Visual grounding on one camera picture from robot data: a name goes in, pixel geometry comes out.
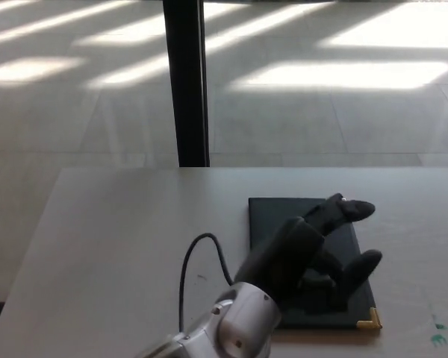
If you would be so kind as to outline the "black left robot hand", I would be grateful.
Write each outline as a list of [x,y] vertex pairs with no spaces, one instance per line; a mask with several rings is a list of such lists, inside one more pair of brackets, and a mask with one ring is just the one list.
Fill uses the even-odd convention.
[[367,219],[376,207],[334,194],[287,219],[276,233],[250,251],[234,278],[267,293],[283,311],[309,315],[344,312],[349,299],[382,259],[378,250],[359,254],[346,266],[326,250],[328,235]]

